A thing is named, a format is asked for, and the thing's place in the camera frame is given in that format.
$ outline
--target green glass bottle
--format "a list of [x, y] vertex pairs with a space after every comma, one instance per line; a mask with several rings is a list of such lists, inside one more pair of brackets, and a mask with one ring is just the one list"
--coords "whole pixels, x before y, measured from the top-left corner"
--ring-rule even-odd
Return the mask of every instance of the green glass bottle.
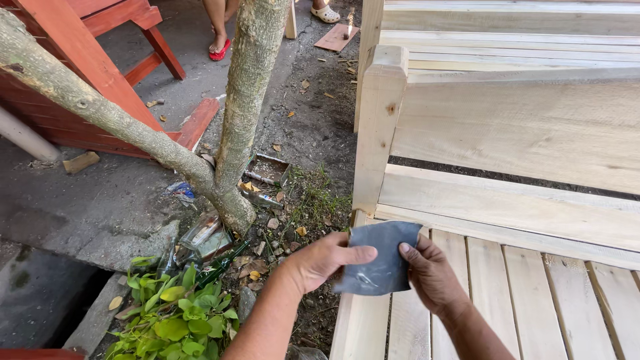
[[198, 283], [198, 289], [203, 289], [210, 282], [218, 280], [234, 262], [234, 259], [240, 255], [240, 253], [249, 246], [248, 241], [243, 241], [236, 245], [228, 253], [218, 256], [211, 260], [209, 265], [205, 266], [202, 271], [196, 276], [196, 282]]

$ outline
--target red flip-flop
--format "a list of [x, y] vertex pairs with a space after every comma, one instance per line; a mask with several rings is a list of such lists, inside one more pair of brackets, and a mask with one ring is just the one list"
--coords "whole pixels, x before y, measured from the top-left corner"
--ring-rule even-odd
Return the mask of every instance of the red flip-flop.
[[229, 48], [230, 45], [231, 45], [231, 40], [227, 39], [227, 41], [225, 41], [225, 46], [222, 48], [222, 50], [218, 54], [209, 53], [209, 57], [211, 58], [211, 60], [220, 61], [224, 59], [227, 53], [227, 49]]

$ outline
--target hand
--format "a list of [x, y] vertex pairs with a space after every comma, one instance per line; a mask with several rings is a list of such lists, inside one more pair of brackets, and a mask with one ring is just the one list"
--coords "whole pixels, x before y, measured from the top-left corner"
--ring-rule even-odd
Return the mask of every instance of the hand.
[[445, 254], [433, 241], [418, 234], [416, 248], [402, 243], [399, 250], [410, 264], [409, 280], [432, 313], [456, 318], [471, 304]]
[[342, 265], [366, 264], [378, 256], [373, 246], [347, 248], [347, 233], [330, 233], [315, 243], [289, 256], [282, 263], [293, 276], [300, 295], [314, 291], [333, 275]]

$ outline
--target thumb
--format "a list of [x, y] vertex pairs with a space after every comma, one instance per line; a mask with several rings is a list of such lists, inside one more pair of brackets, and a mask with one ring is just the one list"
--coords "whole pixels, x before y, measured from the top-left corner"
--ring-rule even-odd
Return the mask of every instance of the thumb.
[[373, 261], [378, 256], [378, 250], [373, 246], [354, 246], [339, 248], [337, 260], [340, 265], [359, 265]]
[[399, 250], [403, 259], [407, 260], [415, 268], [424, 268], [429, 263], [429, 260], [425, 259], [418, 250], [407, 243], [401, 243]]

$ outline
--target wooden bench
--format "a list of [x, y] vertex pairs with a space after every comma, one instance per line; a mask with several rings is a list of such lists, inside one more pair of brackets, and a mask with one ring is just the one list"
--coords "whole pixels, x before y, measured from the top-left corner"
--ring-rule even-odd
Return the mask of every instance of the wooden bench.
[[[419, 42], [452, 36], [428, 34]], [[549, 34], [531, 36], [562, 51], [538, 41]], [[616, 39], [638, 41], [600, 45]], [[412, 72], [411, 64], [409, 48], [378, 44], [362, 65], [354, 226], [424, 224], [516, 359], [640, 359], [640, 202], [631, 195], [640, 193], [640, 67]], [[397, 165], [403, 158], [599, 195]], [[457, 355], [413, 290], [343, 295], [330, 359], [385, 358]]]

